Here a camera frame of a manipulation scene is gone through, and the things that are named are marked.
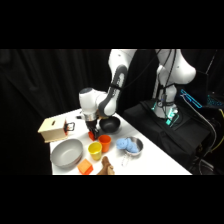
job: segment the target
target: white table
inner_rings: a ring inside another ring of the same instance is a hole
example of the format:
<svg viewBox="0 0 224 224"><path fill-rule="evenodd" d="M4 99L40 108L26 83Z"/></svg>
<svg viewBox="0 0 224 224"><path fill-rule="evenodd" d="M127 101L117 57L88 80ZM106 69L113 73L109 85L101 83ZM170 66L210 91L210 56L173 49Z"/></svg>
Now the white table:
<svg viewBox="0 0 224 224"><path fill-rule="evenodd" d="M88 152L88 146L93 142L88 136L88 129L84 120L75 119L80 115L81 109L69 112L67 114L59 115L65 116L68 123L75 122L75 130L69 132L68 139L78 139L83 144L83 157L93 164L93 172L90 175L96 175L102 169L101 161L94 161ZM112 143L109 152L104 153L103 156L109 158L110 163L114 166L115 175L191 175L186 169L180 166L176 161L164 153L154 143L148 140L144 135L138 132L134 127L127 123L119 115L115 115L121 120L120 130L113 135ZM124 151L116 148L116 141L119 138L136 137L139 138L143 144L144 149L140 156L132 157L127 166L122 166L122 161L125 155ZM62 141L52 142L50 144L51 153L54 148ZM77 166L70 169L60 169L52 164L53 175L81 175Z"/></svg>

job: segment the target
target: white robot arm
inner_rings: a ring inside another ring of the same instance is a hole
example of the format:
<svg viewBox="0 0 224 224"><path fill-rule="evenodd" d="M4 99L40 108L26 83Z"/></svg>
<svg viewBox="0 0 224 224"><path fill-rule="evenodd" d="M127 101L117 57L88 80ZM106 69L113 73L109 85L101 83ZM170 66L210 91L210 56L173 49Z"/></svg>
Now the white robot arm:
<svg viewBox="0 0 224 224"><path fill-rule="evenodd" d="M176 88L169 86L172 83L188 84L196 74L196 70L190 66L183 58L180 49L155 49L160 62L157 74L160 74L156 83L164 86L160 91L159 100L155 106L154 112L158 117L166 118L169 110L175 108L174 98ZM116 113L118 101L122 88L125 85L128 70L137 49L112 49L109 66L112 72L112 83L108 93L96 91L92 88L86 88L79 94L80 104L85 116L87 127L97 138L97 110L102 117L110 117ZM166 93L165 102L163 102L164 92Z"/></svg>
<svg viewBox="0 0 224 224"><path fill-rule="evenodd" d="M92 88L83 89L79 94L80 105L85 116L86 125L98 137L97 110L102 117L113 116L117 111L121 90L125 85L128 69L137 49L113 49L109 58L112 72L112 83L108 93L96 91Z"/></svg>

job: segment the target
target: blue cloth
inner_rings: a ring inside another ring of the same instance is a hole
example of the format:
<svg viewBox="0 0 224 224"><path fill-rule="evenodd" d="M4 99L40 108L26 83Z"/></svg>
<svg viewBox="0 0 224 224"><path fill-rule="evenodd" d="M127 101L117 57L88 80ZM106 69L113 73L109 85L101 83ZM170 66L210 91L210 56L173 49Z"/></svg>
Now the blue cloth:
<svg viewBox="0 0 224 224"><path fill-rule="evenodd" d="M134 142L132 142L130 138L118 139L116 142L116 146L118 149L124 149L124 150L127 149L127 151L129 151L131 153L139 152L137 145Z"/></svg>

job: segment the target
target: black backdrop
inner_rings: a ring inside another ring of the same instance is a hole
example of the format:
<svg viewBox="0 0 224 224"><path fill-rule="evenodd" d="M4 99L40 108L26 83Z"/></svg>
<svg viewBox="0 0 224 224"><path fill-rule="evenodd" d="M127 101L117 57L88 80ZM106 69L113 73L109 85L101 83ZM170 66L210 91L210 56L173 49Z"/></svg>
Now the black backdrop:
<svg viewBox="0 0 224 224"><path fill-rule="evenodd" d="M51 174L49 144L37 134L43 120L80 108L78 94L85 87L107 91L111 81L108 59L111 49L1 49L1 147L0 173ZM216 49L182 49L185 59L206 72ZM223 93L223 51L211 72L211 90ZM138 51L127 84L155 56L154 50ZM151 99L158 60L121 99L118 113Z"/></svg>

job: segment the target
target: black handle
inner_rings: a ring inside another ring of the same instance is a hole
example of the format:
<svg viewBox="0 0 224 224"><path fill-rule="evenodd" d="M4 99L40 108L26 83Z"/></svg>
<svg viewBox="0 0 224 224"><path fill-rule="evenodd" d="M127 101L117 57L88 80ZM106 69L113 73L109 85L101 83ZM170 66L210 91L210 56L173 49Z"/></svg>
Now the black handle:
<svg viewBox="0 0 224 224"><path fill-rule="evenodd" d="M73 129L72 129L72 130L67 130L67 128L68 128L68 126L69 126L70 124L73 124ZM74 131L74 130L75 130L75 123L74 123L74 122L65 124L65 127L64 127L64 131L65 131L65 132L67 132L67 131Z"/></svg>

